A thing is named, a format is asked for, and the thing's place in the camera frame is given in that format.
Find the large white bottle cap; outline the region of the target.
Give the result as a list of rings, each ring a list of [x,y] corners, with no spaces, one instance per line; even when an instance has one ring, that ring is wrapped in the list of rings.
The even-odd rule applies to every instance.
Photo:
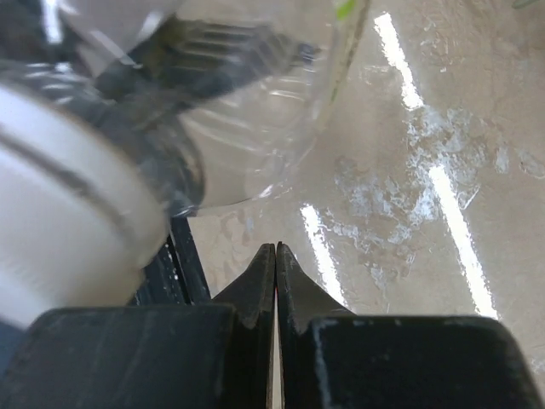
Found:
[[[126,304],[168,232],[136,168],[71,114],[1,86],[1,319]]]

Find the clear plastic bottle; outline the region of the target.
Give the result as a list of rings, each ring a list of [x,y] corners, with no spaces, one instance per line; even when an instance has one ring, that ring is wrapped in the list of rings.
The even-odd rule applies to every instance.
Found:
[[[72,121],[170,217],[260,199],[314,143],[366,1],[4,1],[1,86]]]

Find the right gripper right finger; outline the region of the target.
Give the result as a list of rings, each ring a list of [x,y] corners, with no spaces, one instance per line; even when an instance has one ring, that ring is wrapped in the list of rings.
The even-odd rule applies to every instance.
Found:
[[[276,287],[286,408],[541,408],[511,333],[471,315],[358,315],[279,244]]]

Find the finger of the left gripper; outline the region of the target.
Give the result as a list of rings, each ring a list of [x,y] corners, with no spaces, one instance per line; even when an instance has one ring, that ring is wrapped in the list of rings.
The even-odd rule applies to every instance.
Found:
[[[144,282],[130,303],[195,305],[210,300],[189,222],[176,217],[171,220],[166,242],[144,269]]]

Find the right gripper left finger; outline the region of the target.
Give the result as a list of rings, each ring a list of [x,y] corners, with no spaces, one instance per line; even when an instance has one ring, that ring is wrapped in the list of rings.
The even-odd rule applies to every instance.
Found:
[[[1,379],[4,408],[268,408],[275,247],[199,305],[57,308]]]

